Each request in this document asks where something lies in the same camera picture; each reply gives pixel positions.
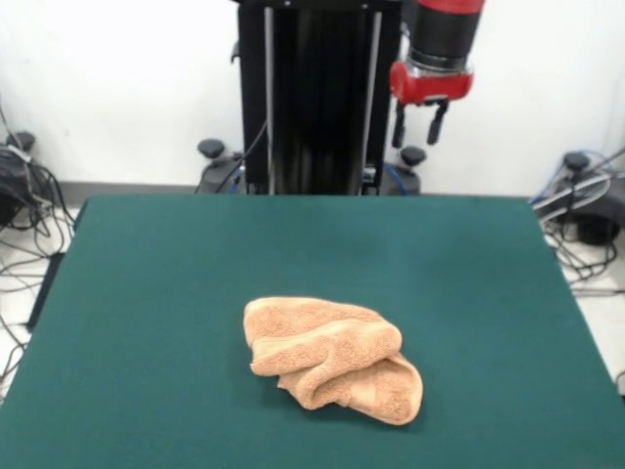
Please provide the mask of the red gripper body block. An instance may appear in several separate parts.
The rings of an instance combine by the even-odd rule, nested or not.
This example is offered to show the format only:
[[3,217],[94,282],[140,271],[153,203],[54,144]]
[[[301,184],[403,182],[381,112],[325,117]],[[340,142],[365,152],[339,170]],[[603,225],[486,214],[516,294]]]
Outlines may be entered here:
[[429,73],[408,62],[395,62],[390,70],[391,92],[403,106],[461,100],[469,94],[473,82],[474,74],[468,70]]

